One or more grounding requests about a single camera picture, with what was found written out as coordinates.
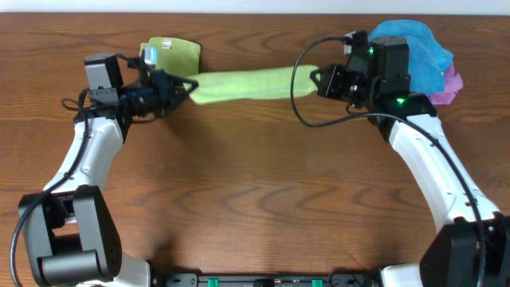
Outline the green microfiber cloth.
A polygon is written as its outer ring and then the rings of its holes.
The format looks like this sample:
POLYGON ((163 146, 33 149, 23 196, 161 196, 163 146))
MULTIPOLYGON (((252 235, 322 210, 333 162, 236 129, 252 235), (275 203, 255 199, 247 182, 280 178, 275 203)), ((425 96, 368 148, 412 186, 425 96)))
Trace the green microfiber cloth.
POLYGON ((276 69, 201 73, 191 77, 199 86, 190 94, 196 104, 232 100, 279 100, 307 96, 317 90, 310 78, 316 65, 276 69))

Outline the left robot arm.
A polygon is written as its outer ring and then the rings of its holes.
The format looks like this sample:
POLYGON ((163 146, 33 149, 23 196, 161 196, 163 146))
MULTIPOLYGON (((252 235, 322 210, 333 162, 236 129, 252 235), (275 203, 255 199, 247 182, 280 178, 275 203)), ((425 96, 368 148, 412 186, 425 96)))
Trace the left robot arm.
POLYGON ((43 191, 24 195, 10 247, 10 272, 20 285, 15 251, 23 238, 39 286, 149 286, 151 266, 126 255, 102 190, 136 117, 175 110, 196 80, 157 69, 149 53, 128 57, 138 79, 125 85, 118 53, 84 59, 88 87, 62 105, 76 112, 67 155, 43 191))

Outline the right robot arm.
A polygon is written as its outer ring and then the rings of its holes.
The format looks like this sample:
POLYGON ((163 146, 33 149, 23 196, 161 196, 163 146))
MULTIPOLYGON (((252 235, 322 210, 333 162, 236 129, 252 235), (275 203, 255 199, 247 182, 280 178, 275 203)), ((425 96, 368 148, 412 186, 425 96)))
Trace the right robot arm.
POLYGON ((410 87, 404 37, 342 37, 345 65, 312 71, 318 93, 367 118, 410 169, 436 236, 417 263, 389 265, 382 286, 506 286, 509 218, 473 182, 451 148, 429 98, 410 87))

